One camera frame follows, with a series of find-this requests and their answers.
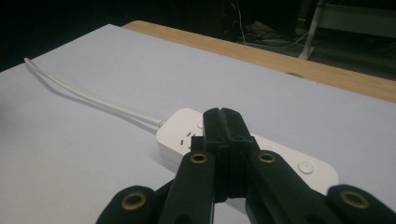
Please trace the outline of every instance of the wooden surface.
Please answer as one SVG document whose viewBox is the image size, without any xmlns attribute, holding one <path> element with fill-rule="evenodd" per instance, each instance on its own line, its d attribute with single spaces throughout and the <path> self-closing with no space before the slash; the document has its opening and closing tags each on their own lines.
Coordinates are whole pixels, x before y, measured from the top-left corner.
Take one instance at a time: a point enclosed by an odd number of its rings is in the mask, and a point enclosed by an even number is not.
<svg viewBox="0 0 396 224">
<path fill-rule="evenodd" d="M 133 21 L 123 27 L 145 35 L 152 35 L 186 46 L 204 49 L 279 72 L 297 74 L 319 83 L 396 103 L 396 81 L 372 77 L 321 63 L 304 61 L 263 49 L 254 49 L 145 21 Z"/>
</svg>

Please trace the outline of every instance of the screw hole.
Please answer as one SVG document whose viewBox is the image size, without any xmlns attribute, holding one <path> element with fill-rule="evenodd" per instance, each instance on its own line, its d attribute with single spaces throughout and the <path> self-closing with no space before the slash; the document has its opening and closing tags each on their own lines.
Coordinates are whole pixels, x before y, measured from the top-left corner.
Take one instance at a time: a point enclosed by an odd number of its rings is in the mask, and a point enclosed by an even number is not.
<svg viewBox="0 0 396 224">
<path fill-rule="evenodd" d="M 259 155 L 259 160 L 263 162 L 271 163 L 274 162 L 276 158 L 272 154 L 262 153 Z"/>
<path fill-rule="evenodd" d="M 121 202 L 121 206 L 125 210 L 135 210 L 146 202 L 146 195 L 141 191 L 132 192 L 126 195 Z"/>
<path fill-rule="evenodd" d="M 363 197 L 361 194 L 346 190 L 341 192 L 341 199 L 349 204 L 352 207 L 356 207 L 359 209 L 366 209 L 369 207 L 369 201 L 365 197 Z"/>
<path fill-rule="evenodd" d="M 205 154 L 194 154 L 190 157 L 191 161 L 194 163 L 204 163 L 207 161 L 207 156 Z"/>
</svg>

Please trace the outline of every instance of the white power strip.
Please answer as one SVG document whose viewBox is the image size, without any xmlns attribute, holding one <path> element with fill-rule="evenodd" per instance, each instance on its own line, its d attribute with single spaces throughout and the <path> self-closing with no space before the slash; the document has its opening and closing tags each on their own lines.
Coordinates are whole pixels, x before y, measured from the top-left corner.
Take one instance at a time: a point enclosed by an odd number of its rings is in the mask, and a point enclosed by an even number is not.
<svg viewBox="0 0 396 224">
<path fill-rule="evenodd" d="M 156 137 L 165 158 L 179 165 L 183 156 L 190 152 L 191 137 L 202 134 L 202 113 L 183 108 L 165 122 Z M 329 187 L 338 184 L 338 174 L 329 163 L 256 134 L 252 136 L 256 138 L 260 149 L 271 150 L 282 156 L 311 189 L 326 195 Z"/>
</svg>

